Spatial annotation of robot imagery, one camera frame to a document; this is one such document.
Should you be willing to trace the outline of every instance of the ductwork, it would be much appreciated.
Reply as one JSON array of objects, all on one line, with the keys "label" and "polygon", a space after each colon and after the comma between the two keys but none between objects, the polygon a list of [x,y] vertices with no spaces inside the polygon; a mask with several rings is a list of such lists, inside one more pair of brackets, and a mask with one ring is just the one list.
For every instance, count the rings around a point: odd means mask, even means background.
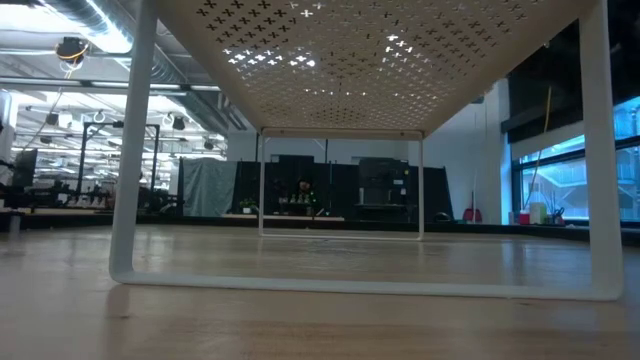
[{"label": "ductwork", "polygon": [[[74,22],[78,31],[100,50],[109,54],[122,54],[116,61],[130,66],[130,53],[133,44],[134,20],[120,4],[113,0],[38,0],[52,12]],[[186,83],[187,78],[156,46],[153,58],[152,81],[154,83]],[[181,104],[205,130],[226,135],[228,122],[213,110],[199,95],[172,97]]]}]

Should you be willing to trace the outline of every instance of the gray curtain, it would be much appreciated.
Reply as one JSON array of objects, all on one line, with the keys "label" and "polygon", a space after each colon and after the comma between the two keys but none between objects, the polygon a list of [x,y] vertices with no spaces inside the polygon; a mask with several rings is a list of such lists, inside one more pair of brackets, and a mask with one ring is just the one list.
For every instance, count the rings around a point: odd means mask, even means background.
[{"label": "gray curtain", "polygon": [[233,202],[236,165],[210,158],[184,160],[184,215],[225,214]]}]

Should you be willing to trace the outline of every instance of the perforated tabletop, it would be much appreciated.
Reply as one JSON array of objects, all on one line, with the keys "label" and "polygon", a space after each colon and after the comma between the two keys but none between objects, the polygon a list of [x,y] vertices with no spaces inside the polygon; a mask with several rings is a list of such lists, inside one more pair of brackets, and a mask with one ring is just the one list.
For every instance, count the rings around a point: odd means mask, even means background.
[{"label": "perforated tabletop", "polygon": [[587,0],[159,0],[162,22],[257,128],[427,136]]}]

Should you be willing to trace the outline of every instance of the floor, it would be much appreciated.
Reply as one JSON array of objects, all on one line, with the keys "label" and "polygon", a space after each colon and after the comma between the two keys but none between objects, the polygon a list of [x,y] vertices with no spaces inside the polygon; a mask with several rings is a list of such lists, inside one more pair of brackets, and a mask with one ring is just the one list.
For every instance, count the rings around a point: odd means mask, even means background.
[{"label": "floor", "polygon": [[[349,295],[118,285],[107,271],[110,231],[23,232],[24,254],[0,256],[0,359],[640,354],[637,249],[625,249],[627,292],[618,302]],[[6,248],[0,242],[0,252]],[[417,244],[140,226],[134,258],[141,271],[572,287],[585,286],[590,271],[582,243],[469,234],[428,234]]]}]

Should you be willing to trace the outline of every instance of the white metal frame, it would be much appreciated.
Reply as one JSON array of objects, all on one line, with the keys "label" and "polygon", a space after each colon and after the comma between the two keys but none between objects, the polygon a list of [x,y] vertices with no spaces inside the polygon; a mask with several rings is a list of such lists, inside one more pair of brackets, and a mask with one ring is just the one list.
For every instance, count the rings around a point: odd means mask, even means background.
[{"label": "white metal frame", "polygon": [[275,238],[296,238],[296,239],[339,239],[339,240],[403,240],[403,241],[422,241],[424,238],[424,160],[423,160],[423,136],[419,131],[375,131],[370,132],[370,135],[375,136],[378,139],[394,139],[394,140],[413,140],[418,142],[418,236],[416,238],[409,237],[372,237],[372,236],[328,236],[328,235],[307,235],[307,234],[268,234],[264,231],[264,182],[265,182],[265,159],[266,159],[266,145],[267,136],[278,137],[326,137],[326,136],[344,136],[349,137],[349,134],[333,131],[327,133],[326,131],[289,131],[285,129],[263,129],[262,136],[260,136],[260,206],[258,213],[258,233],[262,237],[275,237]]},{"label": "white metal frame", "polygon": [[[597,0],[580,19],[582,87],[587,183],[590,212],[592,286],[585,290],[507,285],[459,285],[265,279],[141,273],[133,269],[138,174],[141,165],[157,14],[144,0],[138,15],[133,64],[126,109],[120,181],[114,214],[109,270],[122,283],[242,289],[326,291],[348,293],[419,294],[614,300],[624,285],[622,246],[613,138],[613,103],[609,68],[606,0]],[[264,184],[264,161],[261,183]]]}]

